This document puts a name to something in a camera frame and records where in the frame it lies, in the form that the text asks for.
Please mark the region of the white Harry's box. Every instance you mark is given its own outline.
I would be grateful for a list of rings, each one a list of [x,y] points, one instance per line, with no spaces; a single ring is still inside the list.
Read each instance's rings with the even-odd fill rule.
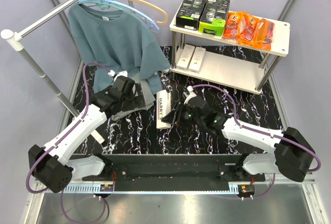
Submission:
[[[156,112],[156,128],[157,129],[168,129],[171,127],[171,124],[165,123],[162,121],[162,118],[165,117],[171,111],[171,95],[167,92],[166,89],[159,91],[156,95],[157,100],[157,112]]]
[[[188,71],[195,73],[200,72],[205,52],[206,52],[205,48],[202,47],[195,48],[194,54],[192,56],[192,59],[188,67]]]

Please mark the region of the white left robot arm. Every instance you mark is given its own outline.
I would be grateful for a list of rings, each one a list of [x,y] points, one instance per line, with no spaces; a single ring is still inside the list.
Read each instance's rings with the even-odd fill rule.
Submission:
[[[112,173],[112,162],[101,154],[80,159],[71,156],[82,142],[111,116],[144,103],[142,86],[125,76],[97,92],[91,104],[58,136],[44,146],[33,145],[28,151],[29,173],[53,193],[74,180],[96,176],[105,181]]]

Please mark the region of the black green razor box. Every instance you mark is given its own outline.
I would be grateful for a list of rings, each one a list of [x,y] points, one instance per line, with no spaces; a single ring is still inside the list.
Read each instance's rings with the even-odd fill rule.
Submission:
[[[221,37],[225,28],[230,0],[207,0],[200,23],[199,32]]]

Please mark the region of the long white cosmetic box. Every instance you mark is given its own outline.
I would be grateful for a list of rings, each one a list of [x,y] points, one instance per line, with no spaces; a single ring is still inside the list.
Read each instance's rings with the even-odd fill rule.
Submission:
[[[182,53],[176,63],[177,69],[187,71],[190,61],[192,59],[192,56],[194,54],[194,50],[195,50],[195,46],[192,46],[190,44],[186,44],[184,46]]]

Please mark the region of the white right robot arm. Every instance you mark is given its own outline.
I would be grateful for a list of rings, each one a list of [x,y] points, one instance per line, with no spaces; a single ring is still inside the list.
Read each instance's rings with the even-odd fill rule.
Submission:
[[[215,112],[199,96],[170,104],[157,102],[158,118],[167,127],[179,124],[197,125],[216,138],[242,141],[258,147],[263,154],[242,155],[235,175],[246,181],[259,173],[280,173],[295,182],[303,182],[315,154],[313,148],[295,128],[273,130],[237,121],[234,117]]]

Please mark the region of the orange snack packet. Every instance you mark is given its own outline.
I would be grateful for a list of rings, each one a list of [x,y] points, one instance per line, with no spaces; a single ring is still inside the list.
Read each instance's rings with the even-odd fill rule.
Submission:
[[[244,20],[244,29],[241,32],[240,36],[238,37],[238,43],[243,44],[245,46],[253,47],[254,32],[260,19],[245,13],[243,20]]]
[[[253,47],[261,50],[271,50],[275,24],[266,19],[260,19],[253,37]]]
[[[223,33],[223,38],[233,38],[238,37],[244,27],[244,12],[230,12],[225,25],[225,30]]]

